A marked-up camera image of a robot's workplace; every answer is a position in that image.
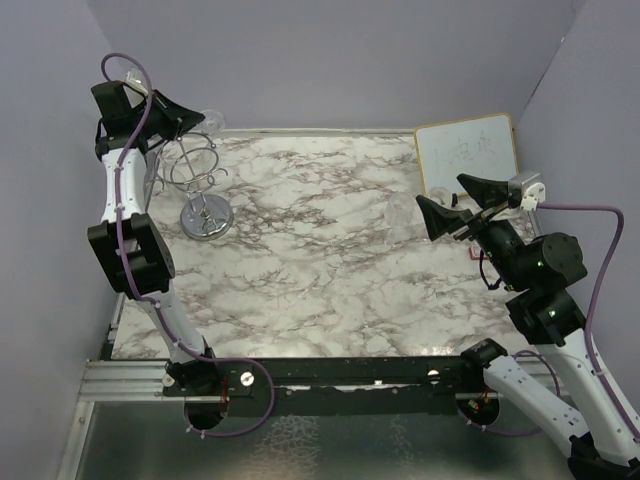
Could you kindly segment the clear wine glass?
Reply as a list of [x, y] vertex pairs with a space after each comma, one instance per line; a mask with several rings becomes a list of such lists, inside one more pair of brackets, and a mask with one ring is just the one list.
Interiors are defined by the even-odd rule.
[[385, 244], [393, 246], [411, 237], [414, 198], [404, 192], [394, 193], [385, 208], [384, 218], [389, 227]]
[[453, 194], [444, 187], [434, 187], [428, 190], [427, 198], [440, 206], [450, 208], [453, 202]]
[[199, 124], [201, 131], [207, 135], [215, 135], [225, 128], [226, 120], [224, 115], [212, 109], [202, 110], [203, 121]]

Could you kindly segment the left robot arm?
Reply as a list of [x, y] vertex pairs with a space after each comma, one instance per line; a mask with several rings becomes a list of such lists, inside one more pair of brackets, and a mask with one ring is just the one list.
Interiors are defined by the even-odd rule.
[[190, 132], [205, 117], [157, 90], [133, 103], [135, 91], [123, 81], [91, 89], [101, 114], [95, 150], [107, 196], [101, 220], [88, 229], [87, 238], [111, 287], [136, 302], [164, 340], [166, 373], [174, 388], [209, 395], [219, 389], [221, 371], [175, 292], [172, 255], [145, 204], [147, 153]]

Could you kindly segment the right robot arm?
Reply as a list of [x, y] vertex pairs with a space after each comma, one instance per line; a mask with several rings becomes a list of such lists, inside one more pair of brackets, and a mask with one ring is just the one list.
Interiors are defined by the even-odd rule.
[[639, 415], [596, 349], [594, 312], [582, 312], [567, 290], [587, 275], [577, 238], [556, 232], [526, 243], [508, 220], [497, 217], [507, 209], [541, 207], [546, 187], [540, 175], [524, 172], [495, 181], [460, 174], [457, 180], [479, 210], [448, 209], [417, 196], [429, 239], [451, 235], [478, 244], [480, 256], [515, 295], [506, 304], [512, 323], [573, 402], [533, 379], [491, 339], [464, 352], [461, 383], [472, 391], [487, 386], [506, 397], [556, 444], [574, 478], [638, 478]]

